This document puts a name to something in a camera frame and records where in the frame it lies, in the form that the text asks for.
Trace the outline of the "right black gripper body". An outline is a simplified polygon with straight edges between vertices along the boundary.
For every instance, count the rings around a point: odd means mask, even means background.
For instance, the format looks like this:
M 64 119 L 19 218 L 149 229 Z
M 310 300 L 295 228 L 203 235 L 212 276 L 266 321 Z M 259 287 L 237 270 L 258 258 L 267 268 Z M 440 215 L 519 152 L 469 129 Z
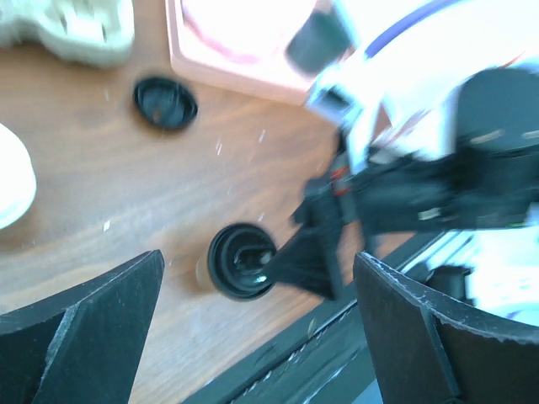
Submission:
M 339 235 L 359 221 L 367 236 L 403 231 L 449 231 L 472 227 L 470 194 L 456 185 L 452 155 L 424 161 L 413 153 L 386 164 L 368 163 L 353 174 L 339 148 L 326 173 L 304 188 L 302 226 Z

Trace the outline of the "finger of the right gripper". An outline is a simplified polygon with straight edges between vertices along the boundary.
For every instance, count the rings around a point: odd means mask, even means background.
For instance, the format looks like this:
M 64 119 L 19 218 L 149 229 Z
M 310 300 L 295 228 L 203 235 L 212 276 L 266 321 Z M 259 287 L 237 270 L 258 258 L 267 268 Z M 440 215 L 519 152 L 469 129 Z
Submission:
M 296 212 L 302 224 L 265 264 L 272 283 L 294 286 L 326 300 L 337 300 L 344 288 L 338 258 L 344 227 L 333 202 L 305 201 Z

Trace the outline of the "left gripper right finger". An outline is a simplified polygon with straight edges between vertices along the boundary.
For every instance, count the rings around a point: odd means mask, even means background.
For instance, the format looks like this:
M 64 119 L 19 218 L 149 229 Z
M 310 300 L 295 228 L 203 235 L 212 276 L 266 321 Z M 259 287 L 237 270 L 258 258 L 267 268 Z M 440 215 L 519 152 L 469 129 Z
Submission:
M 538 329 L 456 300 L 367 253 L 357 302 L 385 403 L 536 403 Z

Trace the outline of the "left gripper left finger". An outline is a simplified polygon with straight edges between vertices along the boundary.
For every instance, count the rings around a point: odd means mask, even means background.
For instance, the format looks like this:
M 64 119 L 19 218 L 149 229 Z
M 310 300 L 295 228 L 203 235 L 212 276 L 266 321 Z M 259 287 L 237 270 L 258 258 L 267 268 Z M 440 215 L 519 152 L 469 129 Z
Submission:
M 127 403 L 165 263 L 145 252 L 1 316 L 3 403 Z

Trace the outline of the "brown paper cup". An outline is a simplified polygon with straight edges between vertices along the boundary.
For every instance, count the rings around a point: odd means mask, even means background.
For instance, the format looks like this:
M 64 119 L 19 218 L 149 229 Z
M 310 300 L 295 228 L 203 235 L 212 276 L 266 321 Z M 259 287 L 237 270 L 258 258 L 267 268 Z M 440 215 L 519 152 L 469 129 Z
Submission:
M 195 265 L 195 277 L 199 287 L 205 292 L 213 292 L 215 285 L 213 284 L 211 274 L 208 268 L 207 256 L 202 255 Z

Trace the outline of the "stack of paper cups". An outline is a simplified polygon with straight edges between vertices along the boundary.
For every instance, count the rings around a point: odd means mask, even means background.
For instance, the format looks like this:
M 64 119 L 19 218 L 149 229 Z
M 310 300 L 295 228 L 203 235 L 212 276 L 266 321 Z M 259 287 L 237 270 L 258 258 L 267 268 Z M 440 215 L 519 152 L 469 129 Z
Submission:
M 1 125 L 1 228 L 20 219 L 32 205 L 37 190 L 35 171 L 24 143 Z

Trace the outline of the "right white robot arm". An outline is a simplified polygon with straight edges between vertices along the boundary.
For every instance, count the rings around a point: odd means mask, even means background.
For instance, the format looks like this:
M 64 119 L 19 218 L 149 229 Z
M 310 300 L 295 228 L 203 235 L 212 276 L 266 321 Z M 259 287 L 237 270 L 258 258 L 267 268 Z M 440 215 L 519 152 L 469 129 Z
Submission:
M 363 10 L 344 24 L 358 50 L 307 99 L 339 124 L 339 147 L 264 266 L 330 300 L 350 222 L 373 253 L 382 234 L 515 229 L 538 208 L 537 2 L 396 2 L 382 27 Z

